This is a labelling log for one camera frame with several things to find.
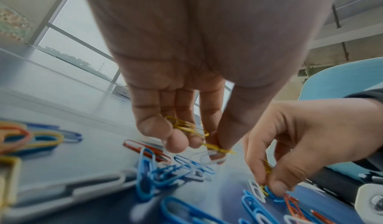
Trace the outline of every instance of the blue chair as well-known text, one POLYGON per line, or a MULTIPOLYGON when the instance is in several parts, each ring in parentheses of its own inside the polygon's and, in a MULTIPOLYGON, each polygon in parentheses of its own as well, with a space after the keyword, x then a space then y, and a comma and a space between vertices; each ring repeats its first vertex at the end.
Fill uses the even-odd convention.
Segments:
MULTIPOLYGON (((383 82, 383 57, 351 62, 323 70, 309 78, 298 100, 343 98, 383 82)), ((352 162, 328 168, 360 180, 370 171, 352 162)))

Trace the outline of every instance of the hand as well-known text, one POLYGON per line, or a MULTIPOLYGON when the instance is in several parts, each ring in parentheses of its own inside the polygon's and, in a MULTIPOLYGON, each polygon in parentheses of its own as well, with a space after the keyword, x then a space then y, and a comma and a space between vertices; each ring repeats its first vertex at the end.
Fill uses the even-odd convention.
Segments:
POLYGON ((229 150, 302 65, 333 0, 88 0, 132 96, 136 125, 170 152, 203 139, 164 116, 194 122, 200 91, 208 143, 229 150), (221 107, 225 79, 235 83, 221 107))
POLYGON ((327 99, 272 103, 245 135, 245 160, 259 184, 263 160, 276 139, 277 161, 267 178, 282 196, 324 166, 356 161, 383 145, 383 104, 370 99, 327 99))

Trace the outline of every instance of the fingernail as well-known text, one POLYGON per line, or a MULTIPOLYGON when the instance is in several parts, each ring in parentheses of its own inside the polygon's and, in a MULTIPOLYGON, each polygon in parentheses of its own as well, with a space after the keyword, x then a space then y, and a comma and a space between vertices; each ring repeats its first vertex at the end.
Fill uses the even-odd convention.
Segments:
POLYGON ((289 189, 282 181, 274 181, 271 183, 271 190, 277 196, 283 196, 289 189))

